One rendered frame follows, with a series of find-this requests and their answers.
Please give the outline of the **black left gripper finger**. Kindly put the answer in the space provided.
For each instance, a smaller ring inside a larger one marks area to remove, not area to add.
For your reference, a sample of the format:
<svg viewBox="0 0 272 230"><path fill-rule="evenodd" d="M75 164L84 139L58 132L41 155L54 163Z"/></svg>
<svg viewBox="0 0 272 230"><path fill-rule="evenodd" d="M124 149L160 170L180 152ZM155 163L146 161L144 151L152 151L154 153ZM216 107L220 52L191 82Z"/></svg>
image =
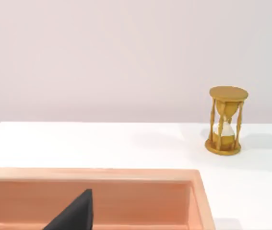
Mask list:
<svg viewBox="0 0 272 230"><path fill-rule="evenodd" d="M93 192L86 189L43 230L93 230L93 221Z"/></svg>

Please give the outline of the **shallow salmon-coloured box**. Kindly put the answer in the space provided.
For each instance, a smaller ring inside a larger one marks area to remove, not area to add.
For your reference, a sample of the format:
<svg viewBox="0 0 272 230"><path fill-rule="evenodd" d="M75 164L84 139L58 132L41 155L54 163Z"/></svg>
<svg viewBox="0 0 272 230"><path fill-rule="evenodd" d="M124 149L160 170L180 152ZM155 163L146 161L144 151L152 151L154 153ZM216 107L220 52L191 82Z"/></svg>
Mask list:
<svg viewBox="0 0 272 230"><path fill-rule="evenodd" d="M93 230L216 230L198 170L0 168L0 230L42 230L84 190Z"/></svg>

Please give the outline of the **golden hourglass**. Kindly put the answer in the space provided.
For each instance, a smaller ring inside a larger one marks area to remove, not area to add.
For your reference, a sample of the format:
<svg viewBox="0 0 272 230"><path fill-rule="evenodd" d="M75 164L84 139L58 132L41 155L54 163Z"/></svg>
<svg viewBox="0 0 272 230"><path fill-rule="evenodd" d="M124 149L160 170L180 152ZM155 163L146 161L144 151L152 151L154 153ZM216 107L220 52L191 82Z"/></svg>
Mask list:
<svg viewBox="0 0 272 230"><path fill-rule="evenodd" d="M234 86L215 86L210 89L209 94L212 98L212 108L205 147L217 155L236 155L241 150L239 135L242 110L248 92Z"/></svg>

